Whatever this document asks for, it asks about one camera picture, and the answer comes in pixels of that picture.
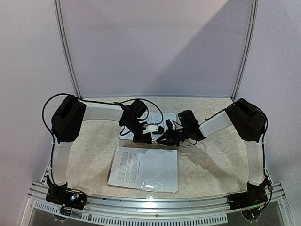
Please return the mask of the white paper stack remainder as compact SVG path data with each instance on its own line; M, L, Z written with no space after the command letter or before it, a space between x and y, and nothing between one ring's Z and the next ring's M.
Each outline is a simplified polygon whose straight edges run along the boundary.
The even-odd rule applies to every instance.
M164 130L167 130L167 125L165 120L170 120L171 122L177 121L177 115L175 113L163 113L163 118L161 113L156 112L150 112L149 114L144 113L141 117L142 121L140 123L146 123L146 124L159 124L159 126L162 126ZM122 127L119 132L119 139L122 140L132 140L134 137L134 134L132 132L129 132L129 129L126 127Z

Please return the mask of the brown plastic folder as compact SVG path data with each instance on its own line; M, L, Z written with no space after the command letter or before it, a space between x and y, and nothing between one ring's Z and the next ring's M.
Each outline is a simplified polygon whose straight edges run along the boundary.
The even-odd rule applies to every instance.
M132 140L120 140L119 146L129 147L129 148L178 150L178 147L176 146L166 146L162 144L134 143Z

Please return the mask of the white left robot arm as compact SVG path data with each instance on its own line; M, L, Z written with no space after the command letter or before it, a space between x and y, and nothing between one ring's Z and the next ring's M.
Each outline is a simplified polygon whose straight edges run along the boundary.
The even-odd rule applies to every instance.
M66 204L70 200L69 192L60 186L67 183L66 172L71 146L79 136L83 121L116 121L119 126L124 126L133 133L133 142L151 144L151 133L143 133L146 129L145 125L138 121L145 111L146 104L141 100L134 100L132 104L124 105L121 102L83 101L73 95L67 95L51 119L51 133L54 137L51 178L57 185L52 190L52 197L59 204Z

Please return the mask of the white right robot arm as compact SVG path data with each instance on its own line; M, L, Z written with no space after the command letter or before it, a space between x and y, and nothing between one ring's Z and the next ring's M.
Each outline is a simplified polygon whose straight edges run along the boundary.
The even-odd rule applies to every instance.
M267 199L268 180L265 168L264 139L268 128L266 114L254 104L241 98L213 116L199 123L191 110L178 114L180 128L174 129L170 120L166 120L167 130L157 139L158 144L179 146L188 139L202 141L211 135L233 126L244 142L248 160L247 191L233 195L233 199L242 199L247 205L263 202Z

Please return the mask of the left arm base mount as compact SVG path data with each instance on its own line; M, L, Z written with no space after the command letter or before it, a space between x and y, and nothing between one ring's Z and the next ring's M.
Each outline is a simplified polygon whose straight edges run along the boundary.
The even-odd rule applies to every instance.
M55 185L49 176L46 177L46 183L48 186L46 201L60 205L59 214L69 217L73 209L84 209L87 195L83 191L68 188L67 184Z

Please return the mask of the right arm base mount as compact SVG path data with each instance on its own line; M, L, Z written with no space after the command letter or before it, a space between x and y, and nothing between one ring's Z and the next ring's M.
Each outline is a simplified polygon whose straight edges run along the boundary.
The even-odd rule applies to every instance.
M269 198L266 195L265 187L247 184L246 192L234 193L227 196L227 204L229 205L231 210L263 204L258 208L258 210L261 211L270 203L273 193L273 187L268 186L268 191L270 192Z

